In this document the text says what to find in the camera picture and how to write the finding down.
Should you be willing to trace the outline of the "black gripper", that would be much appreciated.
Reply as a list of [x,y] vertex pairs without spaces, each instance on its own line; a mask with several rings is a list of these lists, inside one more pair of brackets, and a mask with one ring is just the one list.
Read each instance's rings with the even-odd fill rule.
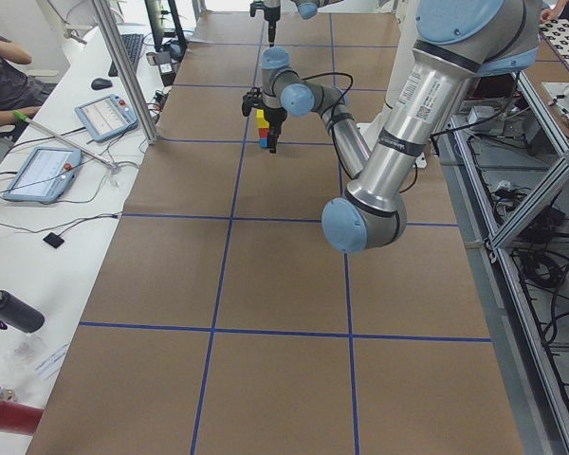
[[275,46],[279,8],[265,7],[265,19],[268,21],[267,41],[269,46]]
[[282,132],[282,124],[286,120],[286,110],[284,108],[264,108],[264,118],[269,123],[266,136],[266,145],[270,152],[277,152],[279,136]]

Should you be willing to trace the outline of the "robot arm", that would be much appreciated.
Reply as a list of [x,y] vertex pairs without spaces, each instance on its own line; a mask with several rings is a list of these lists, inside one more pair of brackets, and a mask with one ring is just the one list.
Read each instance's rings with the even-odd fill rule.
[[406,227],[400,188],[453,96],[471,78],[519,72],[535,62],[539,1],[421,1],[417,39],[393,109],[374,146],[335,87],[307,82],[278,46],[262,53],[262,101],[294,117],[319,115],[350,181],[321,215],[329,244],[344,253],[386,246]]
[[[308,20],[314,17],[319,9],[339,2],[340,0],[294,0],[293,4],[300,16],[304,20]],[[264,13],[264,20],[267,21],[267,42],[270,47],[275,46],[277,24],[281,19],[281,4],[281,0],[253,1],[249,6],[251,17],[254,17],[258,10]]]

